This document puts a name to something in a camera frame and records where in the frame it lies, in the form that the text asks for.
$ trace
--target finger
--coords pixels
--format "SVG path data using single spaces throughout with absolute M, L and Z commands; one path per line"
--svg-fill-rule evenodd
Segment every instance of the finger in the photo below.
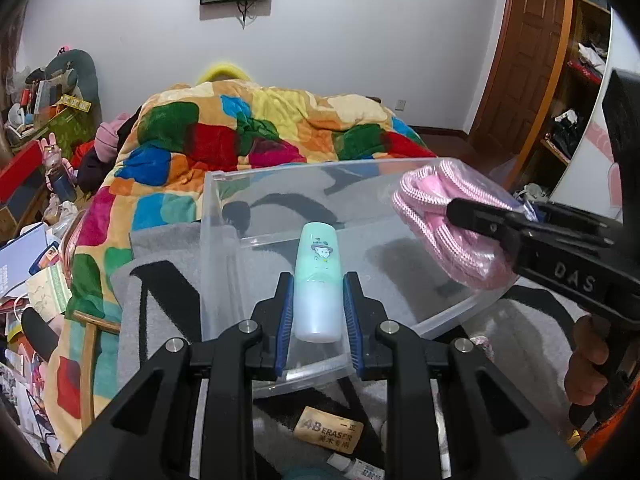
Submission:
M 574 325 L 574 341 L 578 352 L 594 364 L 601 365 L 609 357 L 609 348 L 593 329 L 590 316 L 581 317 Z
M 591 404 L 606 384 L 607 378 L 597 373 L 583 355 L 575 353 L 571 356 L 564 377 L 564 390 L 569 401 L 583 406 Z

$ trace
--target silver bolt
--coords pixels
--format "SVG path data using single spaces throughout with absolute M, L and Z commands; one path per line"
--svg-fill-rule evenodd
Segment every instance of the silver bolt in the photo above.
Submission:
M 453 346 L 455 346 L 456 350 L 462 352 L 463 354 L 468 354 L 474 349 L 474 344 L 469 341 L 469 339 L 464 339 L 463 337 L 456 339 L 453 343 Z
M 172 339 L 169 339 L 169 341 L 167 341 L 166 343 L 164 343 L 164 347 L 172 354 L 175 354 L 176 352 L 179 352 L 180 350 L 182 350 L 183 346 L 184 346 L 184 341 L 179 337 L 174 337 Z
M 380 330 L 385 334 L 395 334 L 398 330 L 400 330 L 400 325 L 395 321 L 386 320 L 380 323 Z
M 238 323 L 238 330 L 245 334 L 250 334 L 251 332 L 255 332 L 258 328 L 258 324 L 253 319 L 245 319 Z

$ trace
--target pink and white jump rope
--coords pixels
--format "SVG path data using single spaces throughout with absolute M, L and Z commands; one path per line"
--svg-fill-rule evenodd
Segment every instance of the pink and white jump rope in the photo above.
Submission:
M 500 245 L 447 221 L 447 205 L 454 198 L 519 210 L 535 218 L 506 190 L 454 158 L 434 158 L 406 173 L 392 202 L 402 221 L 452 279 L 473 289 L 509 285 L 515 276 Z

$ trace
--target wooden door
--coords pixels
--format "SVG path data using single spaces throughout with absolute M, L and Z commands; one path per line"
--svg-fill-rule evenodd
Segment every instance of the wooden door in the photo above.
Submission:
M 504 43 L 469 142 L 492 166 L 520 153 L 556 61 L 564 0 L 510 0 Z

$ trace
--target wall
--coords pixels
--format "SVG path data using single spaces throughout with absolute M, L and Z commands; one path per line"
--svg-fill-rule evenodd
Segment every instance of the wall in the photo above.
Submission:
M 465 125 L 462 127 L 464 132 L 468 135 L 471 131 L 471 126 L 474 124 L 480 101 L 482 100 L 482 94 L 484 94 L 484 87 L 489 79 L 489 72 L 491 72 L 491 65 L 494 63 L 495 49 L 498 46 L 498 39 L 500 38 L 500 28 L 502 26 L 502 17 L 504 16 L 504 6 L 506 0 L 495 0 L 494 7 L 494 20 L 491 25 L 491 33 L 489 41 L 487 43 L 486 51 L 484 53 L 484 60 L 482 61 L 482 68 L 480 69 L 480 75 L 478 77 L 478 83 L 476 84 L 476 90 L 471 99 L 469 105 L 469 111 L 466 114 Z
M 551 200 L 615 218 L 622 208 L 622 194 L 602 112 L 602 99 L 614 68 L 640 73 L 640 50 L 620 17 L 615 11 L 611 14 L 609 57 L 600 92 L 578 149 Z
M 198 1 L 30 0 L 20 60 L 88 51 L 105 120 L 225 61 L 265 86 L 405 99 L 406 122 L 462 129 L 499 31 L 500 0 L 271 0 L 246 30 L 234 4 Z

